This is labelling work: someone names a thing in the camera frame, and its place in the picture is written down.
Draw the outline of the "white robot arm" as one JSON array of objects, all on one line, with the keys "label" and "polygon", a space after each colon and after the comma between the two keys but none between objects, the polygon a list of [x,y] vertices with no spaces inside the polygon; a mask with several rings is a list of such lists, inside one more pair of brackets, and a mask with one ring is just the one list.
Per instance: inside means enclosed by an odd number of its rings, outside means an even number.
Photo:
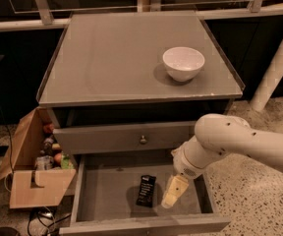
[{"label": "white robot arm", "polygon": [[[239,51],[255,60],[243,61],[237,74],[247,82],[247,98],[253,110],[260,111],[283,77],[283,16],[252,20],[253,29],[246,24],[244,19],[234,19],[205,25],[219,44],[249,42]],[[283,172],[283,134],[256,130],[237,116],[206,114],[197,120],[195,135],[172,151],[177,174],[169,179],[162,205],[172,207],[191,180],[230,153],[248,156]]]}]

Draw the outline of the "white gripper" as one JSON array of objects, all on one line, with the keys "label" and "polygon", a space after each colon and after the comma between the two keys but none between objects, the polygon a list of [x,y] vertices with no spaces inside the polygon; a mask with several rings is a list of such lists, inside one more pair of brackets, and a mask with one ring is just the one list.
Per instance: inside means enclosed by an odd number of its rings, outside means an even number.
[{"label": "white gripper", "polygon": [[164,208],[172,207],[189,187],[188,179],[197,179],[203,170],[196,168],[186,159],[185,154],[178,149],[171,151],[173,167],[178,175],[171,176],[167,182],[161,205]]}]

